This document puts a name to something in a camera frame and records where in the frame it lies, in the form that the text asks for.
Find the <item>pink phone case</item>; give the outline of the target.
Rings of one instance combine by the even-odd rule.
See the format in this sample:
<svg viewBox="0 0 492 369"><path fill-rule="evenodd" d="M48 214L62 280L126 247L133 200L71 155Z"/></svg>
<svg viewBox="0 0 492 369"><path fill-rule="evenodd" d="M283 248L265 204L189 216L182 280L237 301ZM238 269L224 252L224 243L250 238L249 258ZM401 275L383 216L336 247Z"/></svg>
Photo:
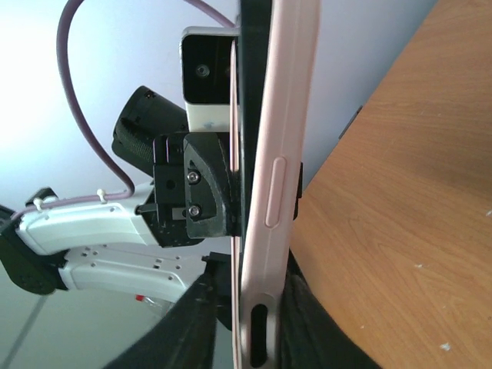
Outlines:
<svg viewBox="0 0 492 369"><path fill-rule="evenodd" d="M277 366L320 15L319 1L272 3L251 202L243 250L232 255L236 368Z"/></svg>

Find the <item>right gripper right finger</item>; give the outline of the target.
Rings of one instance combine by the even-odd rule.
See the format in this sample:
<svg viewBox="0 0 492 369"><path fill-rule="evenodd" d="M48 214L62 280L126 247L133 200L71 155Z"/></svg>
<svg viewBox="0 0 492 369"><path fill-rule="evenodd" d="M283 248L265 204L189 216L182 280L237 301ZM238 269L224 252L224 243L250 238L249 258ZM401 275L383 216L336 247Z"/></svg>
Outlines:
<svg viewBox="0 0 492 369"><path fill-rule="evenodd" d="M292 253L281 302L278 368L379 368L313 295Z"/></svg>

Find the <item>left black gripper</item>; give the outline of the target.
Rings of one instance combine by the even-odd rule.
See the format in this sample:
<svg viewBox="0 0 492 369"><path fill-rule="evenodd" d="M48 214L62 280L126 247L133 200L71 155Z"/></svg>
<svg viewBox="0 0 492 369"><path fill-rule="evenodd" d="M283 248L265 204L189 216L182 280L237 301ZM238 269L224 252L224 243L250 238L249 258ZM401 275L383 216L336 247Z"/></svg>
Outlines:
<svg viewBox="0 0 492 369"><path fill-rule="evenodd" d="M115 124L111 149L151 176L151 193L135 213L162 247L238 236L238 179L226 132L191 132L185 110L141 86Z"/></svg>

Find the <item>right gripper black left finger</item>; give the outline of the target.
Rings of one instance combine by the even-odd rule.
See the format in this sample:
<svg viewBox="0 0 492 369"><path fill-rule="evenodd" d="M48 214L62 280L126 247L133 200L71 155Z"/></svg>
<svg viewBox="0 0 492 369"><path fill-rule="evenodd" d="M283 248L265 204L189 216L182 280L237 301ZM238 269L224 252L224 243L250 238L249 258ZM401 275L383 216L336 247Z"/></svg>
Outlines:
<svg viewBox="0 0 492 369"><path fill-rule="evenodd" d="M211 368L217 326L218 265L206 268L171 310L107 368Z"/></svg>

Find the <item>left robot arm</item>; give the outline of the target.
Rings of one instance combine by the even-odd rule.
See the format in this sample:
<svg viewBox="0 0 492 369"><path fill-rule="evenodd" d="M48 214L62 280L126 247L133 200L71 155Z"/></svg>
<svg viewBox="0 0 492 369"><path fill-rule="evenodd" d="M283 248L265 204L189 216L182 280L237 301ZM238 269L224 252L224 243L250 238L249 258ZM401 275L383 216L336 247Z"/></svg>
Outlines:
<svg viewBox="0 0 492 369"><path fill-rule="evenodd" d="M141 86L113 131L112 150L150 177L124 194L84 201L50 188L1 226L1 261L25 291L105 289L176 302L223 254L201 242L232 235L230 108L178 107Z"/></svg>

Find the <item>black phone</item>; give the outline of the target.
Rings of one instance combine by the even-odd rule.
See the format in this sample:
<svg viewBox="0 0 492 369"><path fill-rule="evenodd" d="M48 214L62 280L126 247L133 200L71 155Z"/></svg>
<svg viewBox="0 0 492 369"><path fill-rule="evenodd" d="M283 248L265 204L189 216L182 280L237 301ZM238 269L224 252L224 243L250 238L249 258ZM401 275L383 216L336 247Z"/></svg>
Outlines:
<svg viewBox="0 0 492 369"><path fill-rule="evenodd" d="M272 2L240 1L238 10L239 36L236 52L238 58L239 178L237 206L239 235L241 236L240 255L243 255L268 58Z"/></svg>

